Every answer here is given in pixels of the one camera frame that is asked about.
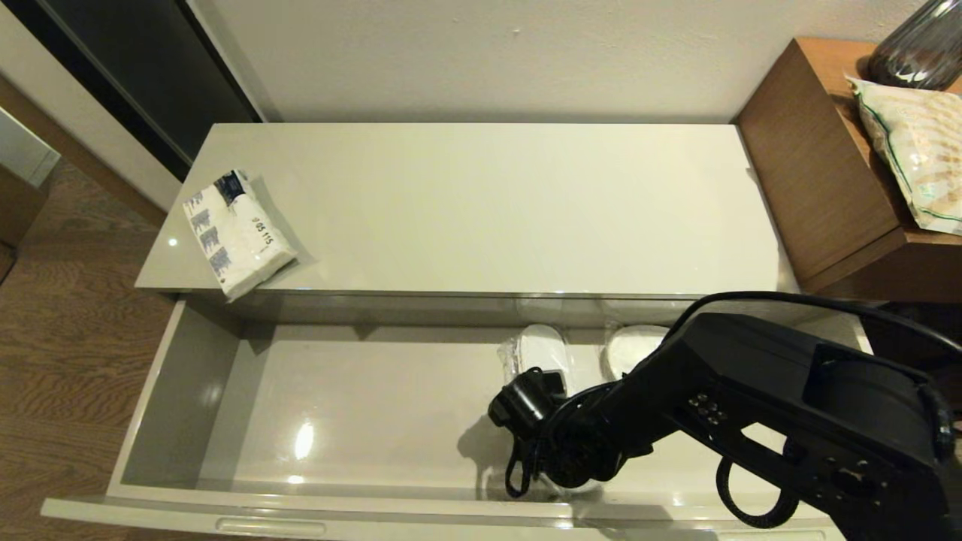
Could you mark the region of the white plastic-wrapped slipper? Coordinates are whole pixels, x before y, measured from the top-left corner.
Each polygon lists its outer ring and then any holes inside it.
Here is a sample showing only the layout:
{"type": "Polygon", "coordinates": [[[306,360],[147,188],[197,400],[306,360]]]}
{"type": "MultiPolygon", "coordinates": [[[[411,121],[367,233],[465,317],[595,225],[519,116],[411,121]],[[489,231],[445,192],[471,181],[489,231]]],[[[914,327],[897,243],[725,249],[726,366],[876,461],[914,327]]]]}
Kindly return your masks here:
{"type": "Polygon", "coordinates": [[[616,381],[649,358],[669,333],[660,325],[629,325],[616,329],[606,339],[602,361],[608,380],[616,381]]]}
{"type": "Polygon", "coordinates": [[[576,394],[573,356],[567,341],[549,325],[529,325],[501,347],[507,380],[489,405],[492,424],[504,428],[512,438],[505,467],[505,492],[513,499],[531,493],[542,483],[559,497],[579,497],[601,490],[600,482],[569,489],[550,482],[538,470],[538,449],[542,439],[556,428],[568,412],[564,407],[576,394]]]}

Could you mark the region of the dark sliding door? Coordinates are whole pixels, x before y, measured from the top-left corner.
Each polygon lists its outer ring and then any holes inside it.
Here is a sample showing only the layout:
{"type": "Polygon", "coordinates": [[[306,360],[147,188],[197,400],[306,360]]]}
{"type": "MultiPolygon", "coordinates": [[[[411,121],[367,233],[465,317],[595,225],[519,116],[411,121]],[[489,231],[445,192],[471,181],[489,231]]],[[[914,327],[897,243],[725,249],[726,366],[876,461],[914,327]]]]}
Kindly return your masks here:
{"type": "Polygon", "coordinates": [[[0,0],[184,181],[217,123],[262,121],[188,0],[0,0]]]}

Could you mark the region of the white blue tissue pack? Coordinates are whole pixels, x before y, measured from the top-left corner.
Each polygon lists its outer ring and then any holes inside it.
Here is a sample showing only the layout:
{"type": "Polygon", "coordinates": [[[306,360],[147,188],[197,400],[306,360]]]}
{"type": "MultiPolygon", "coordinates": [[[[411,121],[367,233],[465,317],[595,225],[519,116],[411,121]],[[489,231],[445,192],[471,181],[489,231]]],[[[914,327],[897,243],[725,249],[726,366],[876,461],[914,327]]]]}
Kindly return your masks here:
{"type": "Polygon", "coordinates": [[[241,169],[231,169],[182,204],[189,229],[227,301],[249,294],[298,257],[241,169]]]}

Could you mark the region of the dark ribbed glass vase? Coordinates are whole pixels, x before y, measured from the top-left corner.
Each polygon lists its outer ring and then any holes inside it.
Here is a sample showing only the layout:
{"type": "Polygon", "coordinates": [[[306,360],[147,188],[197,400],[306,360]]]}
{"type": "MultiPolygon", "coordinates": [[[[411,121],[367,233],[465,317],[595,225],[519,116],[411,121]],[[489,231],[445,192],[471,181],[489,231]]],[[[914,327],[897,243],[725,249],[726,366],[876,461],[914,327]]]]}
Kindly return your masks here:
{"type": "Polygon", "coordinates": [[[946,90],[962,77],[962,0],[927,0],[876,46],[870,81],[946,90]]]}

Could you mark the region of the white green-trimmed snack bag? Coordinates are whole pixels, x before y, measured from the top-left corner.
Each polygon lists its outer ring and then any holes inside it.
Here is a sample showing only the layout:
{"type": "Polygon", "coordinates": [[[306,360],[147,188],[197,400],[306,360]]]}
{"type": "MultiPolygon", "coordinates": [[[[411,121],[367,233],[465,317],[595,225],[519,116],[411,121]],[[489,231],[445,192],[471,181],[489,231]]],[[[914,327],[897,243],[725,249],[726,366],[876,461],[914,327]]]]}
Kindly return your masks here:
{"type": "Polygon", "coordinates": [[[962,95],[846,82],[918,228],[962,237],[962,95]]]}

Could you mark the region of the brown wooden desk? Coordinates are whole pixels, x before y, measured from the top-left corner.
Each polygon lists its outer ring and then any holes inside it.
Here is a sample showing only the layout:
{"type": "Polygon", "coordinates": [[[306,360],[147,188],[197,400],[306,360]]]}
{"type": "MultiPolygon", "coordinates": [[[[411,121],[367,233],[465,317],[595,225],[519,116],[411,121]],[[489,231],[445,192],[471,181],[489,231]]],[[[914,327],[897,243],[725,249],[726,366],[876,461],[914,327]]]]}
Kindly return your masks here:
{"type": "Polygon", "coordinates": [[[873,42],[794,38],[736,116],[801,290],[962,304],[962,237],[918,228],[847,76],[873,42]]]}

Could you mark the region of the white glossy cabinet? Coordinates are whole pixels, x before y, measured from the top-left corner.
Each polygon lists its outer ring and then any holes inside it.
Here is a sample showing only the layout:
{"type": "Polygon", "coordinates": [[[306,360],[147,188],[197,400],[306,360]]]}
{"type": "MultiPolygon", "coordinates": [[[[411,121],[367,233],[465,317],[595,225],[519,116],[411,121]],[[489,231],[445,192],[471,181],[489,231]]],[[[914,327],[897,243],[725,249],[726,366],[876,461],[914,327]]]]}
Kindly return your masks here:
{"type": "Polygon", "coordinates": [[[268,291],[798,292],[732,125],[217,124],[138,275],[219,291],[183,202],[231,169],[298,250],[268,291]]]}

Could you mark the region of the white furniture panel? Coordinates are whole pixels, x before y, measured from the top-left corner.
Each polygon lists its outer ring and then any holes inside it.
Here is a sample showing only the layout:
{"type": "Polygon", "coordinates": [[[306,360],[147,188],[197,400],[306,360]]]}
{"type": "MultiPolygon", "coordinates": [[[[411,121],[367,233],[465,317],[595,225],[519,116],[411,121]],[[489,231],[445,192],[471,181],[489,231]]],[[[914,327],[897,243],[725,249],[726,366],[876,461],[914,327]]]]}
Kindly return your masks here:
{"type": "Polygon", "coordinates": [[[62,155],[0,107],[0,165],[41,188],[62,155]]]}

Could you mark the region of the white cabinet drawer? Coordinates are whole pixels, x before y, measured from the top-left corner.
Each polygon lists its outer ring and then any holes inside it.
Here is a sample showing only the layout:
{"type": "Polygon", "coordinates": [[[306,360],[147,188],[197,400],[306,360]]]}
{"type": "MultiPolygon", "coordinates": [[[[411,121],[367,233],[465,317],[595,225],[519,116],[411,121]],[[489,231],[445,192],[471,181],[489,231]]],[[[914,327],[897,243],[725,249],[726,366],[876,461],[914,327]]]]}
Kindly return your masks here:
{"type": "Polygon", "coordinates": [[[181,295],[103,495],[47,499],[46,518],[281,541],[846,541],[802,503],[772,530],[746,526],[715,488],[718,453],[684,434],[626,462],[601,490],[505,492],[512,438],[488,408],[501,347],[529,325],[560,331],[576,393],[608,382],[616,329],[671,331],[701,313],[803,330],[926,373],[962,347],[869,306],[781,292],[696,298],[300,292],[299,308],[217,307],[181,295]]]}

